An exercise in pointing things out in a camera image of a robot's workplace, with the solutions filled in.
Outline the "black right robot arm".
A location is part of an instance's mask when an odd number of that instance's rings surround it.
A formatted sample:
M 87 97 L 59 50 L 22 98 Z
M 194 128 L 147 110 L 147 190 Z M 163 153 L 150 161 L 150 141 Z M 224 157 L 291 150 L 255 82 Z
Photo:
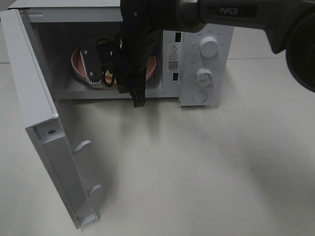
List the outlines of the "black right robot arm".
M 146 63 L 161 31 L 199 32 L 206 24 L 265 31 L 274 54 L 303 87 L 315 89 L 315 3 L 312 0 L 123 0 L 114 41 L 114 76 L 120 93 L 145 105 Z

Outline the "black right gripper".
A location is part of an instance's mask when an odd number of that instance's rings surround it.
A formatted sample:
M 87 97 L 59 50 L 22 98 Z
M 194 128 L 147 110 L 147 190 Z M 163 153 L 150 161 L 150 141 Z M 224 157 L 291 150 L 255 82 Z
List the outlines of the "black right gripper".
M 163 0 L 122 0 L 123 22 L 115 36 L 114 72 L 119 93 L 129 93 L 133 107 L 146 103 L 147 61 L 161 35 Z

